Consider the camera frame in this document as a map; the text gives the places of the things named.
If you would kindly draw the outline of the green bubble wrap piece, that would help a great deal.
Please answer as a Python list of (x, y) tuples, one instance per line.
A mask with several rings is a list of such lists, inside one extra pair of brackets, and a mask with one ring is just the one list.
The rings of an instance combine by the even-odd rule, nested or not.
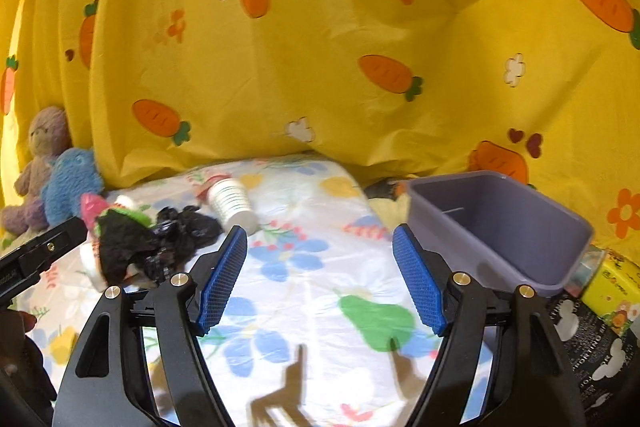
[(111, 205), (108, 207), (108, 210), (118, 212), (121, 215), (138, 222), (139, 225), (143, 225), (145, 228), (149, 228), (153, 224), (152, 219), (141, 210), (128, 208), (119, 204)]

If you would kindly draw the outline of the orange fruit print paper cup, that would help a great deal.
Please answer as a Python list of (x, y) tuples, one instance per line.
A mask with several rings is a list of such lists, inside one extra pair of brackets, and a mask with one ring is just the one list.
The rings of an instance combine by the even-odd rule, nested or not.
[(113, 202), (113, 206), (119, 209), (127, 209), (127, 210), (137, 209), (136, 202), (132, 198), (124, 194), (120, 194), (115, 198)]

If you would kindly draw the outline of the grey plastic trash bin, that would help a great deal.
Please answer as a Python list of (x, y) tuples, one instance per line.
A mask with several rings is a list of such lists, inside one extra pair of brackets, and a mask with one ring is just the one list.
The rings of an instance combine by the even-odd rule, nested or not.
[(408, 183), (408, 225), (427, 251), (483, 286), (559, 294), (591, 243), (583, 217), (493, 171), (429, 176)]

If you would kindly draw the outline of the pink plastic bag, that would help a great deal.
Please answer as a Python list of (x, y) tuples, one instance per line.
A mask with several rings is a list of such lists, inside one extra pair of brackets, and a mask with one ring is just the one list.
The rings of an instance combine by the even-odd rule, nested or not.
[(96, 219), (107, 210), (110, 204), (100, 195), (85, 193), (80, 198), (80, 217), (85, 222), (87, 230), (93, 232)]

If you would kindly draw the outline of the black crumpled plastic bag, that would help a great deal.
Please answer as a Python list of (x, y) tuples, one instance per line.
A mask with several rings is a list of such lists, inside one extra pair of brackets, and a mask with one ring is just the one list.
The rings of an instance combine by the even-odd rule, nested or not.
[(198, 206), (161, 209), (149, 228), (105, 210), (94, 227), (100, 271), (107, 285), (125, 283), (134, 268), (154, 284), (183, 268), (195, 253), (217, 242), (222, 226)]

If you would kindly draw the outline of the blue fuzzy monster plush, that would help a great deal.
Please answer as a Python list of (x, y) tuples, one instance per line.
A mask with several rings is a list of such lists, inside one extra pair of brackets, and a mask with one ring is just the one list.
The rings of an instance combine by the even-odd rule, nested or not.
[(71, 217), (79, 217), (81, 196), (101, 194), (103, 190), (104, 181), (93, 151), (69, 148), (56, 158), (50, 178), (41, 190), (48, 225), (56, 227)]

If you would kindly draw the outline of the yellow tissue box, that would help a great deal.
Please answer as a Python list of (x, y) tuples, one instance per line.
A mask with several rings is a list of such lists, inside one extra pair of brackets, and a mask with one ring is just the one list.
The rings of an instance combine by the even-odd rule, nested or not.
[(580, 299), (615, 334), (623, 336), (639, 317), (638, 265), (614, 251), (605, 251)]

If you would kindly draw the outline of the purple teddy bear plush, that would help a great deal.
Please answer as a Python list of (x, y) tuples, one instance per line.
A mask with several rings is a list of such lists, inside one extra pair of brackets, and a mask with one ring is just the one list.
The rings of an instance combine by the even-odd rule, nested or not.
[(65, 110), (58, 106), (41, 109), (30, 124), (28, 146), (32, 160), (14, 183), (17, 195), (24, 200), (21, 205), (1, 211), (2, 228), (13, 236), (29, 230), (43, 231), (49, 226), (40, 195), (58, 156), (72, 146)]

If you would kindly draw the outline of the red snack wrapper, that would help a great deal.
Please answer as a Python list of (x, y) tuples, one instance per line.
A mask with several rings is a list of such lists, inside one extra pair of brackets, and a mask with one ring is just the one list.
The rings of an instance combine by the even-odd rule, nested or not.
[(195, 187), (195, 197), (199, 202), (207, 202), (208, 191), (218, 182), (230, 179), (228, 173), (217, 173), (207, 178), (203, 183)]

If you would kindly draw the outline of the white green-grid paper cup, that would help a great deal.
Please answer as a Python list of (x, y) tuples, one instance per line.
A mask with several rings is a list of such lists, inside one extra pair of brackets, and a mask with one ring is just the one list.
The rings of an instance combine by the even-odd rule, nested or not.
[(206, 191), (205, 200), (226, 231), (242, 228), (247, 235), (258, 231), (258, 218), (250, 205), (245, 186), (231, 176), (216, 176)]

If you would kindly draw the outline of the yellow carrot print curtain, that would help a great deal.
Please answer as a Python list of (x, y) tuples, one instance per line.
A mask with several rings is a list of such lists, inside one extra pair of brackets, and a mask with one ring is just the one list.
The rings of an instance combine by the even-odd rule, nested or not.
[(1, 0), (1, 200), (64, 107), (107, 184), (315, 150), (363, 183), (494, 156), (639, 252), (639, 0)]

